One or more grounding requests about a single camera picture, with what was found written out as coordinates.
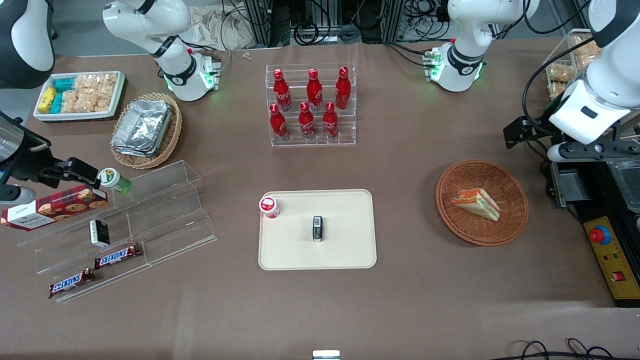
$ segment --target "foil container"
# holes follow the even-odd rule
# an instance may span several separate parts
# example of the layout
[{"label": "foil container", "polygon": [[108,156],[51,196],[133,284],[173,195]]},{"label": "foil container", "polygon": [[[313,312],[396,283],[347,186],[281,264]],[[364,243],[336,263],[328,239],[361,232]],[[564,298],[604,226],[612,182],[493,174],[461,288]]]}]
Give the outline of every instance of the foil container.
[{"label": "foil container", "polygon": [[111,139],[120,154],[151,158],[160,151],[172,114],[164,101],[136,100],[125,112]]}]

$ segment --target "sandwich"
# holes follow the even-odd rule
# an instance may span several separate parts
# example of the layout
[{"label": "sandwich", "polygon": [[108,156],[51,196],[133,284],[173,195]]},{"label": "sandwich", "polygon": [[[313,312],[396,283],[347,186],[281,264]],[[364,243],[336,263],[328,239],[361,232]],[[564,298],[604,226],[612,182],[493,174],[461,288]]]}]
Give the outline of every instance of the sandwich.
[{"label": "sandwich", "polygon": [[460,190],[451,202],[455,206],[493,221],[498,221],[500,218],[500,207],[482,188]]}]

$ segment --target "yellow control panel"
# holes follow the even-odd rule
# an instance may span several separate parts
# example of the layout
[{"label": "yellow control panel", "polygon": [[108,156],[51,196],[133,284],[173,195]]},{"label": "yellow control panel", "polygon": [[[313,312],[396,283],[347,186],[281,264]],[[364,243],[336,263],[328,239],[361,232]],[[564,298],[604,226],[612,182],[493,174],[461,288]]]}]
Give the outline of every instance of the yellow control panel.
[{"label": "yellow control panel", "polygon": [[607,217],[583,224],[614,299],[640,299],[640,288]]}]

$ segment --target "wicker basket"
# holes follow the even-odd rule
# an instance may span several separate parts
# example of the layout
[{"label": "wicker basket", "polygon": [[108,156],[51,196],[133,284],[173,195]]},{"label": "wicker basket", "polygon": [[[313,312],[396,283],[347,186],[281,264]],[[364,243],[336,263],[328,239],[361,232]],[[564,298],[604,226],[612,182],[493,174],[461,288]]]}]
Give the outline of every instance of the wicker basket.
[{"label": "wicker basket", "polygon": [[[111,153],[113,153],[113,156],[119,163],[127,165],[128,167],[138,169],[154,168],[164,163],[169,158],[169,156],[171,156],[171,153],[175,149],[175,146],[178,144],[180,130],[182,129],[182,114],[180,114],[180,109],[178,108],[178,104],[175,103],[175,100],[165,94],[158,94],[154,92],[152,94],[142,95],[136,100],[162,100],[164,102],[167,102],[168,104],[171,104],[171,106],[173,107],[173,111],[169,119],[169,126],[166,129],[162,144],[160,145],[160,151],[158,155],[154,156],[153,158],[120,154],[119,152],[115,151],[114,148],[111,148]],[[127,112],[132,103],[133,101],[130,102],[129,105],[127,105],[127,107],[120,113],[118,122],[116,122],[116,126],[113,130],[114,134],[118,130],[118,127],[120,127],[122,118],[124,117],[124,114]]]},{"label": "wicker basket", "polygon": [[[451,203],[459,190],[484,188],[500,206],[498,221],[483,218]],[[456,235],[480,246],[513,241],[529,218],[529,202],[518,180],[502,167],[481,160],[451,165],[436,187],[436,204],[442,220]]]}]

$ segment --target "table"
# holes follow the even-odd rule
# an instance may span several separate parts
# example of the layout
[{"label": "table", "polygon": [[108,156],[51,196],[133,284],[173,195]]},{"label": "table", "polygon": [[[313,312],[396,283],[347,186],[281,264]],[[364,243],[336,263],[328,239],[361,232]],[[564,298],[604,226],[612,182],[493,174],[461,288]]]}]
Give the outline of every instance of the table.
[{"label": "table", "polygon": [[[234,53],[220,90],[180,102],[184,129],[169,162],[186,160],[219,240],[69,304],[47,300],[35,255],[2,229],[1,349],[6,359],[488,359],[518,354],[520,340],[566,350],[574,336],[639,357],[640,310],[616,309],[582,227],[553,208],[539,159],[504,147],[521,115],[523,85],[559,39],[496,41],[478,82],[452,94],[382,45]],[[264,98],[267,64],[358,66],[358,143],[272,149]],[[58,57],[56,72],[120,70],[125,103],[167,92],[150,56]],[[532,113],[548,102],[534,83]],[[126,177],[109,153],[112,122],[40,124],[57,156],[77,156]],[[529,223],[513,243],[470,245],[440,220],[440,174],[480,158],[522,183]],[[373,195],[378,262],[367,270],[267,272],[257,262],[260,196],[272,190],[365,188]],[[51,189],[36,187],[39,195]]]}]

